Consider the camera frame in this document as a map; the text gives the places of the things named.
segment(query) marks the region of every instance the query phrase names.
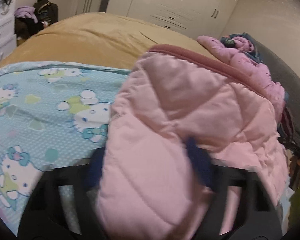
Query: bed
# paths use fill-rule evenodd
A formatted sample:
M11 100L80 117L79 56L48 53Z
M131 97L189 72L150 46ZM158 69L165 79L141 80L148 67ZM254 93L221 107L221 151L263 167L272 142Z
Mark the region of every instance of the bed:
M53 24L0 63L0 220L10 232L3 231L17 235L42 171L73 165L105 145L109 106L137 58L155 44L217 60L179 33L88 13ZM72 194L61 187L69 228L80 233Z
M141 20L87 13L60 21L31 37L0 63L79 62L131 69L155 44L170 44L216 59L195 40Z

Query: quilted fabric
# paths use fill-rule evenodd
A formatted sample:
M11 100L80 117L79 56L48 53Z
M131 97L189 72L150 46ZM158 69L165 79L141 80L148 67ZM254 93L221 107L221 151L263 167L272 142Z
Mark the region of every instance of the quilted fabric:
M248 50L249 44L243 44L242 42L248 42L248 40L242 37L235 38L236 40L234 41L236 42L237 46L240 47L238 41L242 44L242 46L238 49L226 48L219 40L209 36L199 36L197 41L223 63L229 64L230 66L244 72L255 82L257 82L266 93L266 97L273 104L276 114L276 121L279 122L285 106L284 88L279 82L274 83L271 80L270 71L267 65L262 63L258 64L242 53L242 51Z
M0 69L0 217L15 235L47 165L70 166L105 146L109 105L129 73L54 61ZM80 233L73 187L60 187L60 196L70 230Z
M245 73L185 49L157 45L135 64L114 104L97 211L112 239L190 239L212 192L201 186L183 141L218 162L254 169L274 204L288 176L275 110ZM220 233L233 225L229 190Z

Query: hello kitty print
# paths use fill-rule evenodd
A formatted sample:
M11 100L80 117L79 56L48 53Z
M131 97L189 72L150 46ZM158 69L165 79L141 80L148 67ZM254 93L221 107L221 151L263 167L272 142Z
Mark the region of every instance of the hello kitty print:
M10 100L19 93L18 84L7 84L0 87L0 116L6 114Z
M90 70L79 68L48 68L40 71L39 76L44 76L48 83L56 83L65 77L80 77Z
M0 159L0 200L16 210L20 195L30 196L42 171L30 161L30 155L19 145L11 147Z
M59 111L68 111L72 115L69 121L82 138L93 143L103 141L108 132L110 103L100 102L92 90L84 90L57 105Z

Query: light blue blanket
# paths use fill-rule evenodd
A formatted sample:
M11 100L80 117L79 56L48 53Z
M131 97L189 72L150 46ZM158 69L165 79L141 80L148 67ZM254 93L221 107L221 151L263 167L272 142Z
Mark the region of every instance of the light blue blanket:
M0 69L0 216L14 234L45 165L73 165L104 146L110 105L129 73L62 62ZM71 188L61 192L78 232Z

